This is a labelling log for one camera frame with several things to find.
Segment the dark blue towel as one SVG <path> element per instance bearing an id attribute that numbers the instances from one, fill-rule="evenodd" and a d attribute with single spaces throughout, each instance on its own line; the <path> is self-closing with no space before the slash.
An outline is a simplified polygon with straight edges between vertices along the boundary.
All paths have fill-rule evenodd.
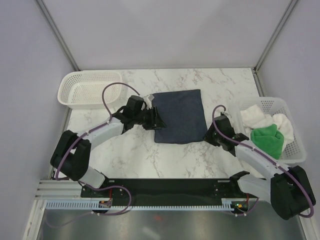
<path id="1" fill-rule="evenodd" d="M 154 131 L 154 141 L 160 144 L 201 142 L 208 130 L 201 90 L 158 92 L 152 105 L 166 127 Z"/>

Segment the green towel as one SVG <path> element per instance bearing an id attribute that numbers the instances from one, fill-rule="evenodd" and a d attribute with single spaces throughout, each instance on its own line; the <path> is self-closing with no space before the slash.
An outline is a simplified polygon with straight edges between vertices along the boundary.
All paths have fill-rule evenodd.
<path id="1" fill-rule="evenodd" d="M 250 140 L 266 154 L 276 160 L 280 159 L 283 152 L 285 137 L 278 130 L 276 124 L 253 129 L 250 133 Z"/>

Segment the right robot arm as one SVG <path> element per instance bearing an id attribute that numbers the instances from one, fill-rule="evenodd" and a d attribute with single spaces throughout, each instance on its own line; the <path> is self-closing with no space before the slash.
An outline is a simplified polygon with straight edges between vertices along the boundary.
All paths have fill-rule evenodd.
<path id="1" fill-rule="evenodd" d="M 232 196 L 241 197 L 246 193 L 258 197 L 268 202 L 284 220 L 296 215 L 304 218 L 313 216 L 316 199 L 302 167 L 290 167 L 277 162 L 244 134 L 235 133 L 224 114 L 213 119 L 204 140 L 213 146 L 222 147 L 262 175 L 262 178 L 257 178 L 246 171 L 233 175 L 233 181 L 228 185 Z"/>

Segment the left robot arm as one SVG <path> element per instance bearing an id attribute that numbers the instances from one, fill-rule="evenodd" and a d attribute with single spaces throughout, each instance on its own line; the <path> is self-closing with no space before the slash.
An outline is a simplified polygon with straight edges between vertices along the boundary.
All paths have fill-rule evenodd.
<path id="1" fill-rule="evenodd" d="M 60 181 L 59 173 L 63 173 L 72 181 L 89 185 L 98 197 L 105 197 L 110 186 L 103 173 L 89 166 L 91 151 L 135 125 L 147 131 L 166 127 L 155 106 L 149 108 L 143 98 L 132 95 L 126 105 L 111 114 L 109 121 L 83 133 L 64 131 L 50 159 L 56 179 Z"/>

